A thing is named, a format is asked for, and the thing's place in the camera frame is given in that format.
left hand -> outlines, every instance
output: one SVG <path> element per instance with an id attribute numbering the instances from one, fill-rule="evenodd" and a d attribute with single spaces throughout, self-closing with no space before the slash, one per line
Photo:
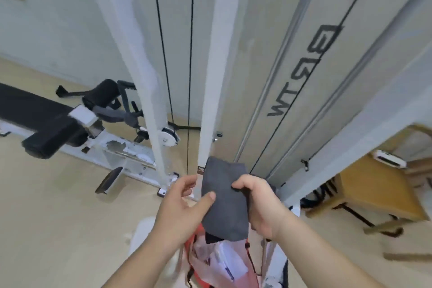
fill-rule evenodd
<path id="1" fill-rule="evenodd" d="M 216 199 L 216 194 L 212 191 L 189 207 L 182 197 L 192 193 L 196 181 L 197 175 L 177 179 L 159 206 L 149 237 L 157 239 L 161 247 L 167 248 L 170 253 L 174 253 L 191 237 Z"/>

gray towel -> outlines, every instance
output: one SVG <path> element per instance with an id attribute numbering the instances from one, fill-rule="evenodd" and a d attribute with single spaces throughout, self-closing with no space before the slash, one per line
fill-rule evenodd
<path id="1" fill-rule="evenodd" d="M 231 187 L 231 184 L 245 173 L 247 171 L 244 164 L 229 163 L 213 156 L 207 160 L 201 193 L 216 193 L 216 201 L 202 220 L 202 226 L 207 233 L 228 241 L 240 241 L 248 237 L 246 195 Z"/>

black cord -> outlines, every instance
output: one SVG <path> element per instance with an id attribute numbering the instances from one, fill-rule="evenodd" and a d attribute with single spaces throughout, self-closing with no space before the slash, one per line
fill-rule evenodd
<path id="1" fill-rule="evenodd" d="M 163 62 L 165 65 L 165 76 L 166 76 L 166 85 L 168 86 L 168 98 L 169 98 L 169 107 L 171 109 L 171 121 L 174 122 L 174 114 L 172 112 L 172 102 L 171 102 L 171 90 L 169 88 L 169 79 L 168 79 L 168 68 L 166 66 L 166 57 L 165 57 L 165 45 L 163 43 L 163 34 L 162 34 L 162 23 L 161 23 L 161 13 L 159 11 L 159 0 L 156 0 L 156 9 L 158 11 L 158 20 L 159 20 L 159 33 L 161 35 L 162 42 L 162 54 L 163 54 Z"/>
<path id="2" fill-rule="evenodd" d="M 192 33 L 193 33 L 193 25 L 194 25 L 194 0 L 191 1 L 191 46 L 189 52 L 189 95 L 187 98 L 187 126 L 190 126 L 191 122 L 191 75 L 192 75 Z M 189 132 L 190 129 L 187 129 L 187 155 L 186 155 L 186 174 L 189 174 Z"/>
<path id="3" fill-rule="evenodd" d="M 282 124 L 282 122 L 285 119 L 285 116 L 288 114 L 289 110 L 291 109 L 292 105 L 295 103 L 295 100 L 297 99 L 297 97 L 299 96 L 301 90 L 303 89 L 303 87 L 305 86 L 306 82 L 308 82 L 309 78 L 311 77 L 312 73 L 314 72 L 316 66 L 321 62 L 322 57 L 325 55 L 325 53 L 330 49 L 330 47 L 333 45 L 333 43 L 336 41 L 337 37 L 339 36 L 339 33 L 342 31 L 343 28 L 343 23 L 345 22 L 345 20 L 347 19 L 349 13 L 352 11 L 354 5 L 356 4 L 357 0 L 353 0 L 353 2 L 351 3 L 351 6 L 348 8 L 348 10 L 346 11 L 345 15 L 343 16 L 342 20 L 340 21 L 339 25 L 337 26 L 337 31 L 335 32 L 335 34 L 333 34 L 332 38 L 330 39 L 329 43 L 328 43 L 328 47 L 321 53 L 320 57 L 318 58 L 317 62 L 314 64 L 313 68 L 311 69 L 308 77 L 306 78 L 305 82 L 303 82 L 303 84 L 301 85 L 298 93 L 295 95 L 293 102 L 289 105 L 288 109 L 286 110 L 285 114 L 283 115 L 282 119 L 279 121 L 279 124 L 277 125 L 276 129 L 274 129 L 270 139 L 267 141 L 266 145 L 264 146 L 264 149 L 262 150 L 260 156 L 258 157 L 258 159 L 256 160 L 254 166 L 252 167 L 251 171 L 249 172 L 250 174 L 252 173 L 252 171 L 254 170 L 256 164 L 258 163 L 258 161 L 260 160 L 261 156 L 264 154 L 264 151 L 267 149 L 270 141 L 273 139 L 273 136 L 276 134 L 276 131 L 279 129 L 280 125 Z"/>

wooden chair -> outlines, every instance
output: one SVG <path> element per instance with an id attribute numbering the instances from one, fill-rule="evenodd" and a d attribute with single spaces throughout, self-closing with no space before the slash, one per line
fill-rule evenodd
<path id="1" fill-rule="evenodd" d="M 370 155 L 365 155 L 340 172 L 335 178 L 335 185 L 337 194 L 307 211 L 306 216 L 317 216 L 345 202 L 399 217 L 398 220 L 365 228 L 365 234 L 429 220 L 403 171 L 378 162 Z"/>

plastic bag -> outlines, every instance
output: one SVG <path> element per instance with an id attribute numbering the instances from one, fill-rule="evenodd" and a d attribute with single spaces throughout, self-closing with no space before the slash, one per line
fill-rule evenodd
<path id="1" fill-rule="evenodd" d="M 259 288 L 247 247 L 247 240 L 206 244 L 200 225 L 185 244 L 191 265 L 188 282 L 195 275 L 202 288 Z"/>

